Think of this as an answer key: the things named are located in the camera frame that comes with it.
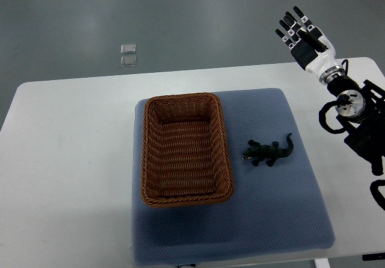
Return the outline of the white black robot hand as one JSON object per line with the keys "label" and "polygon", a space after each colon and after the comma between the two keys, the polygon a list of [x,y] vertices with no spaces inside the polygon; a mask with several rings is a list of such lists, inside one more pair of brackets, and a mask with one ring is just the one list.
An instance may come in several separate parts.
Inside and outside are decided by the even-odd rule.
{"label": "white black robot hand", "polygon": [[288,47],[290,54],[306,72],[316,75],[318,81],[327,85],[333,79],[346,74],[343,63],[336,60],[336,51],[331,41],[300,8],[293,7],[279,20],[276,34]]}

